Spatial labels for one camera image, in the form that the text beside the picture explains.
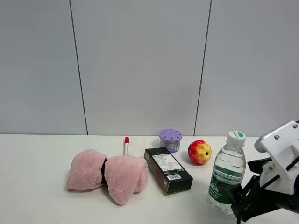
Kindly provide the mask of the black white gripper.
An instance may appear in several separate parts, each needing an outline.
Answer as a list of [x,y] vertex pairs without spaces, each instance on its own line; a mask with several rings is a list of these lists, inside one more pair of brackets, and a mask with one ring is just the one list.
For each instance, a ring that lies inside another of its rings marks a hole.
[[271,158],[248,162],[254,175],[242,187],[237,184],[230,190],[232,211],[237,223],[278,209],[299,212],[299,163],[290,171],[285,168],[281,174],[274,173]]

